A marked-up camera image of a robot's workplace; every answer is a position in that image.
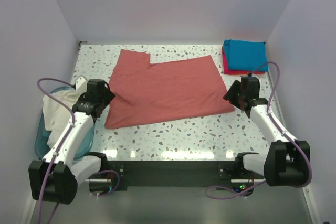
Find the folded blue towel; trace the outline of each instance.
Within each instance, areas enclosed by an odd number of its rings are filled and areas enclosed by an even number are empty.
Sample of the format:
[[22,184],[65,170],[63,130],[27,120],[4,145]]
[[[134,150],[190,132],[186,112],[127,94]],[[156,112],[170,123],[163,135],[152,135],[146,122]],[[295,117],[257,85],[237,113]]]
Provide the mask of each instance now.
[[[253,71],[267,62],[264,42],[225,40],[224,53],[228,69]],[[268,71],[268,65],[259,71]]]

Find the table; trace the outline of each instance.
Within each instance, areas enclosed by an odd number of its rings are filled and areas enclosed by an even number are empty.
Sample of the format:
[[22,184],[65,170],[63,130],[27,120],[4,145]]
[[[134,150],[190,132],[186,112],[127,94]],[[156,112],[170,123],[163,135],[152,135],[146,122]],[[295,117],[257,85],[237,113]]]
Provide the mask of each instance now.
[[[221,45],[81,45],[72,82],[83,75],[87,79],[109,81],[121,49],[148,52],[151,63],[185,60],[211,55],[227,89],[241,76],[223,73]],[[258,75],[260,97],[269,98],[268,74]],[[272,101],[272,109],[278,109]],[[171,122],[104,128],[106,108],[96,122],[91,151],[103,152],[118,161],[232,161],[240,152],[267,154],[268,143],[259,128],[236,109],[234,112],[186,118]]]

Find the white cloth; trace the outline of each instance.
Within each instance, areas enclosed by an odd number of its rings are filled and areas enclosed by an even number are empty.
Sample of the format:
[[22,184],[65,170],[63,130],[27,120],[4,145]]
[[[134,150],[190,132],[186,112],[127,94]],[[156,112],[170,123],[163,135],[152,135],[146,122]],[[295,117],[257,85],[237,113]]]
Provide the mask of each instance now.
[[[70,108],[80,96],[76,90],[60,90],[52,95]],[[46,130],[51,131],[47,144],[52,148],[67,126],[70,113],[62,105],[45,95],[43,97],[43,116]]]

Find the teal basket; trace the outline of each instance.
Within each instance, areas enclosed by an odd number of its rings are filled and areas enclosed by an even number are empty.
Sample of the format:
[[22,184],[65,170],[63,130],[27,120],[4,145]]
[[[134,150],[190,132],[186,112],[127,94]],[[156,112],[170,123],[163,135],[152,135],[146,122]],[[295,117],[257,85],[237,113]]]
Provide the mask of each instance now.
[[[57,88],[53,90],[51,93],[55,93],[60,90],[69,90],[69,89],[73,90],[72,87],[65,86],[65,87]],[[85,154],[87,154],[91,150],[92,144],[93,144],[93,136],[95,134],[94,126],[95,125],[92,126],[92,128],[88,131],[86,136],[83,138],[83,141],[80,144],[77,150],[77,153],[75,154],[75,157],[74,157],[75,160],[82,158],[83,156],[85,156]],[[50,148],[47,144],[50,134],[51,134],[51,131],[46,131],[46,128],[44,126],[44,116],[42,113],[40,124],[37,130],[36,140],[35,140],[35,153],[40,159],[42,159],[44,155],[46,155],[50,151]]]

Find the folded red cloth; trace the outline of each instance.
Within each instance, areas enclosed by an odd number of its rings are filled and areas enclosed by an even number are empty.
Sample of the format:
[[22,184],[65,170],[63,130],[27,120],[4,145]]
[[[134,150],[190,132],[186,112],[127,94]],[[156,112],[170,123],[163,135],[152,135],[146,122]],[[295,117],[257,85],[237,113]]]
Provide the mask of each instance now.
[[[224,67],[224,73],[225,74],[235,75],[235,74],[248,74],[248,73],[251,73],[251,71],[246,71],[246,70],[232,70],[232,69],[228,69],[227,60],[226,60],[225,53],[224,53],[224,47],[222,47],[222,56],[223,56],[223,67]],[[262,73],[265,73],[265,72],[260,72],[260,71],[255,72],[255,74],[262,74]]]
[[211,56],[150,64],[149,54],[122,49],[109,85],[108,129],[234,111]]

